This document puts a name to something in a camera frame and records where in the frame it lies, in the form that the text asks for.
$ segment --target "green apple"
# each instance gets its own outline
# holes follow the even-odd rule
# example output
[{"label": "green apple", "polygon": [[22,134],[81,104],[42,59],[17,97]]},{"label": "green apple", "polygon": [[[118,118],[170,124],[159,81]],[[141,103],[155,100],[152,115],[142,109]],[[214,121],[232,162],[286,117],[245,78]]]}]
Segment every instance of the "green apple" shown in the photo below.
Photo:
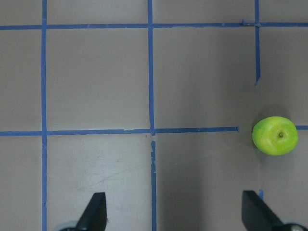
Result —
[{"label": "green apple", "polygon": [[254,126],[252,139],[260,151],[269,155],[283,155],[296,147],[298,133],[289,119],[272,116]]}]

